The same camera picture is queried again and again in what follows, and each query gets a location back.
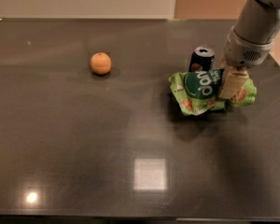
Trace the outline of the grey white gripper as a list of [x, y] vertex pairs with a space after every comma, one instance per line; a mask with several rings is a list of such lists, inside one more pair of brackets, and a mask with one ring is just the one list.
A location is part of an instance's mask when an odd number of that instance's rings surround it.
[[220, 58], [219, 68], [224, 69], [218, 97], [230, 100], [249, 79], [245, 67], [261, 65], [273, 47], [273, 43], [254, 44], [245, 41], [232, 27]]

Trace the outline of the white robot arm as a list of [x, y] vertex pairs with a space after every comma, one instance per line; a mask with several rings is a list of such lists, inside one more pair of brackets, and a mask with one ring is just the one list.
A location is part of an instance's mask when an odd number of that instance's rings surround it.
[[247, 70], [264, 62], [279, 32], [280, 0], [246, 0], [222, 53], [220, 98], [232, 98], [245, 84]]

